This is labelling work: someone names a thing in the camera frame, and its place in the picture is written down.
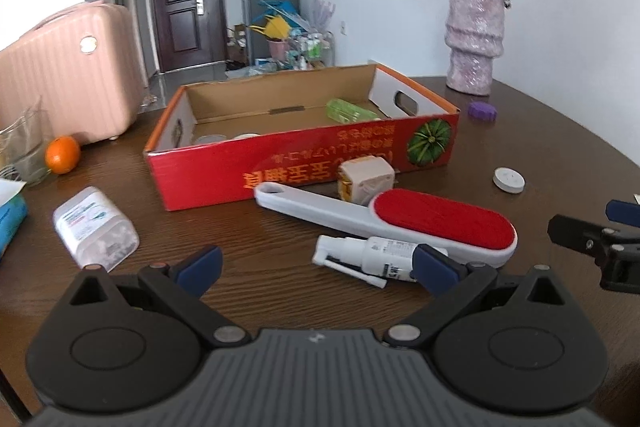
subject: orange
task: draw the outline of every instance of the orange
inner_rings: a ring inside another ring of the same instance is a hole
[[[44,160],[47,167],[55,174],[66,174],[78,165],[80,146],[73,137],[60,136],[49,144]]]

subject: pink suitcase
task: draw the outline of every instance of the pink suitcase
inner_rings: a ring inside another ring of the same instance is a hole
[[[125,7],[81,3],[0,51],[0,129],[40,101],[53,136],[117,137],[142,103],[144,66]]]

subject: door lock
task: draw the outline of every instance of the door lock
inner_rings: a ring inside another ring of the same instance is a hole
[[[196,0],[196,13],[204,15],[204,0]]]

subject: pink glitter vase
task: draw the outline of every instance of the pink glitter vase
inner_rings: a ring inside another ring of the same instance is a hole
[[[445,42],[451,48],[447,86],[488,95],[494,58],[504,51],[504,0],[450,0]]]

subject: tiled floor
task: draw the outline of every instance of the tiled floor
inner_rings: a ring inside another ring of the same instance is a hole
[[[171,97],[180,86],[196,82],[220,82],[226,80],[226,64],[219,62],[210,66],[200,66],[189,70],[156,73],[149,80],[149,95],[156,97],[156,101],[145,105],[141,112],[153,111],[166,107]]]

